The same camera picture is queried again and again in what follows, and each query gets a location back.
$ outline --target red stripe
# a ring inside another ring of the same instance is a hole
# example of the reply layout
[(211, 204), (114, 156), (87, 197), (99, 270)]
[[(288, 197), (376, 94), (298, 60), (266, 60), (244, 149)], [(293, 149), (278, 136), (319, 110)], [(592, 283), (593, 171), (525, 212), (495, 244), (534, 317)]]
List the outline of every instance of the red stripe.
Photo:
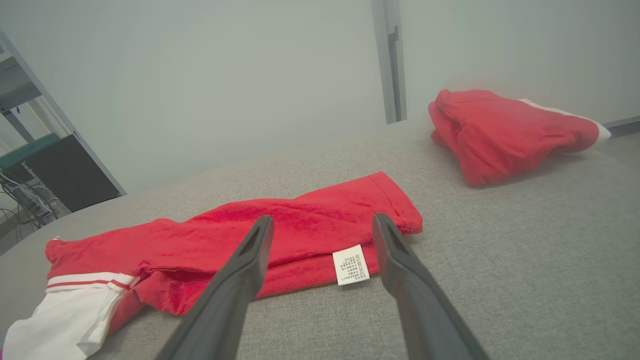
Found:
[(115, 280), (111, 280), (111, 281), (107, 281), (107, 280), (91, 280), (91, 281), (70, 281), (70, 282), (59, 282), (57, 284), (51, 284), (47, 286), (48, 288), (53, 288), (56, 286), (66, 286), (66, 285), (87, 285), (87, 284), (107, 284), (111, 282), (112, 284), (114, 284), (115, 286), (119, 286), (123, 289), (127, 289), (129, 290), (129, 285), (125, 285), (119, 281), (115, 281)]

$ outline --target red garment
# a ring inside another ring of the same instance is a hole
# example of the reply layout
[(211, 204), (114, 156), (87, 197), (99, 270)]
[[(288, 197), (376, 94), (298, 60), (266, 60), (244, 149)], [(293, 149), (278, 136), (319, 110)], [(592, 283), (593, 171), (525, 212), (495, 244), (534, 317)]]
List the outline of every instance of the red garment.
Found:
[(158, 219), (81, 241), (53, 240), (46, 250), (52, 264), (48, 278), (99, 272), (139, 277), (137, 284), (127, 280), (134, 286), (111, 322), (115, 331), (144, 304), (186, 314), (263, 215), (273, 217), (274, 238), (259, 297), (335, 282), (332, 253), (357, 244), (362, 244), (369, 273), (374, 274), (378, 261), (371, 229), (377, 212), (389, 215), (404, 234), (422, 231), (422, 217), (411, 200), (378, 172), (295, 199), (232, 202), (183, 223)]
[(431, 138), (456, 154), (475, 186), (535, 170), (552, 153), (586, 150), (607, 132), (592, 120), (546, 109), (486, 90), (442, 90), (429, 105)]

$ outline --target striped trim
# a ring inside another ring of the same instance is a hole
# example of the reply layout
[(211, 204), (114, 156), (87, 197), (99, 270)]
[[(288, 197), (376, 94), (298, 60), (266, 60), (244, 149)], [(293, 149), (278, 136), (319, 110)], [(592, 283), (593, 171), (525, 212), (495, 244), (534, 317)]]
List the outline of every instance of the striped trim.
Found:
[(114, 272), (61, 275), (49, 279), (46, 292), (87, 288), (130, 290), (139, 280), (136, 276)]

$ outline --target floor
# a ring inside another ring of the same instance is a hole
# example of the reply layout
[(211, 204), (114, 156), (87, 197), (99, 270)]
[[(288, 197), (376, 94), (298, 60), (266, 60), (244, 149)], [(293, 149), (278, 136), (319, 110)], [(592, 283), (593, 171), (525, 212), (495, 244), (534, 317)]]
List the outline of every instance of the floor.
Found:
[[(599, 148), (599, 151), (606, 155), (640, 170), (640, 133), (621, 136), (609, 140)], [(9, 251), (14, 245), (33, 233), (30, 225), (22, 225), (20, 229), (12, 232), (0, 239), (0, 255)]]

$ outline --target red and white garment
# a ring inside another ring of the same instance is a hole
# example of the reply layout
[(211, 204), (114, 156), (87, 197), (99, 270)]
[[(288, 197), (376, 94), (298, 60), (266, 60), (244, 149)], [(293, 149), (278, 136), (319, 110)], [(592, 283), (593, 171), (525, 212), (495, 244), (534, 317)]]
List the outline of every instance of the red and white garment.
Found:
[(470, 186), (533, 171), (551, 154), (582, 152), (611, 136), (591, 119), (486, 90), (442, 90), (429, 114), (431, 138), (455, 153)]
[(259, 297), (335, 282), (332, 254), (358, 244), (374, 274), (378, 212), (404, 234), (422, 231), (411, 200), (378, 172), (295, 199), (232, 202), (183, 223), (158, 219), (81, 241), (54, 239), (45, 299), (9, 328), (4, 359), (85, 359), (146, 305), (186, 314), (263, 215), (273, 217), (274, 235)]

